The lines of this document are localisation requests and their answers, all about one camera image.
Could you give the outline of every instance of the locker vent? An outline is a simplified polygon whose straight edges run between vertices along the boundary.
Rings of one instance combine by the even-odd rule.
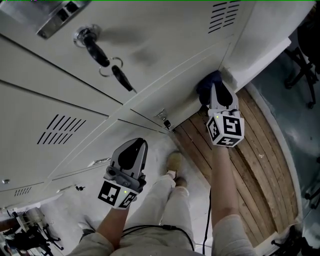
[[[212,7],[208,34],[235,23],[240,1],[225,1]]]
[[[19,188],[15,191],[14,196],[18,197],[18,196],[26,195],[30,192],[31,188],[32,188],[32,186]]]
[[[42,133],[37,144],[65,144],[87,120],[57,114]]]

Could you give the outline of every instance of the white pants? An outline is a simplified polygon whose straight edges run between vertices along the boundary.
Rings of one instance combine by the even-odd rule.
[[[176,187],[173,180],[175,175],[175,172],[168,171],[166,175],[161,176],[155,182],[142,205],[127,220],[124,229],[139,225],[176,226],[183,229],[191,238],[193,245],[195,244],[189,211],[189,192],[183,186]],[[183,232],[156,227],[148,227],[128,234],[121,240],[120,247],[139,244],[191,248],[190,242]]]

